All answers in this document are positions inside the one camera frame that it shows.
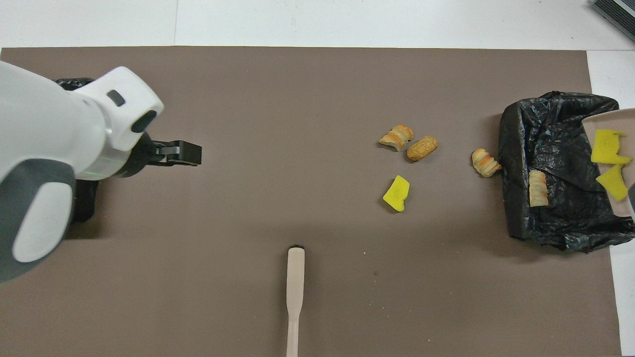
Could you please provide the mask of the green and yellow sponge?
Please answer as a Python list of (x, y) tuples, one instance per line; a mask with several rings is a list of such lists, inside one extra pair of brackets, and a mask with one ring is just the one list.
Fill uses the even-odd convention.
[(628, 188), (622, 176), (623, 164), (613, 165), (609, 170), (596, 177), (596, 181), (614, 200), (620, 201), (628, 196)]

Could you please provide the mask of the pale striped croissant piece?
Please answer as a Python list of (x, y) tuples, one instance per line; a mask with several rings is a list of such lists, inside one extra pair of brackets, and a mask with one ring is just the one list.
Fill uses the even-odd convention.
[(548, 206), (546, 174), (542, 171), (531, 170), (528, 178), (530, 207)]

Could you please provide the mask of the brown table mat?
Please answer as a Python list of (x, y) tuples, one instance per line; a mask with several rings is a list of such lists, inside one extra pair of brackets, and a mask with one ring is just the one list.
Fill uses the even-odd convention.
[[(608, 249), (507, 233), (506, 106), (590, 92), (585, 52), (378, 48), (5, 48), (50, 79), (120, 65), (165, 104), (155, 140), (198, 167), (100, 183), (94, 217), (0, 283), (0, 357), (277, 357), (287, 249), (306, 249), (305, 357), (621, 354)], [(379, 145), (410, 127), (400, 151)], [(438, 149), (411, 161), (426, 135)], [(403, 212), (382, 200), (410, 183)]]

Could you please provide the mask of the beige plastic dustpan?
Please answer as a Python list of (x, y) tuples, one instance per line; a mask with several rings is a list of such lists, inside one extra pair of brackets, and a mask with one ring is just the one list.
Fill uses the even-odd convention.
[[(629, 187), (635, 183), (635, 108), (593, 115), (584, 119), (582, 125), (591, 147), (593, 145), (594, 132), (597, 129), (611, 129), (626, 132), (626, 135), (621, 138), (620, 154), (633, 158), (630, 163), (625, 164), (622, 168), (622, 176), (627, 189), (629, 189)], [(610, 164), (595, 164), (597, 164), (600, 174), (603, 174), (613, 166)], [(628, 196), (620, 201), (614, 200), (609, 195), (608, 197), (612, 211), (616, 216), (631, 217), (629, 214)]]

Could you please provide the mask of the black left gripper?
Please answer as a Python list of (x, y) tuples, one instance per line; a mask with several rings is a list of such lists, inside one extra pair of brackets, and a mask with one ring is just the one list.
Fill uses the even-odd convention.
[(201, 164), (201, 158), (202, 147), (199, 145), (183, 140), (155, 141), (145, 131), (130, 151), (126, 163), (119, 169), (119, 177), (134, 176), (148, 165), (157, 167), (198, 166)]

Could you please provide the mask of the golden bread roll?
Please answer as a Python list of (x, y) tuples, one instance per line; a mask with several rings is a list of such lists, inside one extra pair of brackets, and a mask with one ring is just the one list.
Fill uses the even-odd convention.
[(426, 135), (407, 149), (406, 156), (411, 161), (420, 161), (435, 152), (438, 146), (439, 141), (435, 136)]

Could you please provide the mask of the beige hand brush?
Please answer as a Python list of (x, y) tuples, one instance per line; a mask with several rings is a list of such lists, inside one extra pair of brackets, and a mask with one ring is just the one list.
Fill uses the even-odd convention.
[(305, 250), (294, 245), (288, 249), (286, 307), (288, 312), (288, 332), (286, 357), (299, 355), (299, 321), (303, 306), (305, 282)]

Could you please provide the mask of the notched yellow sponge piece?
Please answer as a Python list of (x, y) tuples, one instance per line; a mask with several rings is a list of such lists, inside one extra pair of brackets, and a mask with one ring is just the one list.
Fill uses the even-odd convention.
[(633, 158), (620, 154), (621, 138), (626, 132), (611, 129), (597, 129), (594, 132), (594, 140), (590, 160), (593, 163), (625, 165)]

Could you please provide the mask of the bin with black bag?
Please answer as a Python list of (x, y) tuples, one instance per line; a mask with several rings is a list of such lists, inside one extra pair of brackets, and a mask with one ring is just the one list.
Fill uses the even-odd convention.
[[(54, 82), (64, 90), (73, 91), (93, 82), (93, 78), (61, 78)], [(75, 194), (73, 196), (73, 215), (71, 222), (86, 222), (93, 217), (95, 212), (95, 201), (97, 199), (97, 189), (99, 181), (95, 180), (75, 180)]]
[[(616, 216), (596, 181), (585, 118), (617, 110), (610, 97), (551, 91), (506, 107), (498, 161), (508, 235), (560, 250), (590, 253), (635, 239), (635, 222)], [(530, 207), (529, 172), (546, 174), (549, 205)]]

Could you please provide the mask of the dark grey ribbed device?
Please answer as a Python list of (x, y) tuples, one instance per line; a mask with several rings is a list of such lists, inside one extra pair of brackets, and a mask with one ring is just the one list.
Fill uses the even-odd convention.
[(635, 0), (590, 0), (590, 7), (635, 42)]

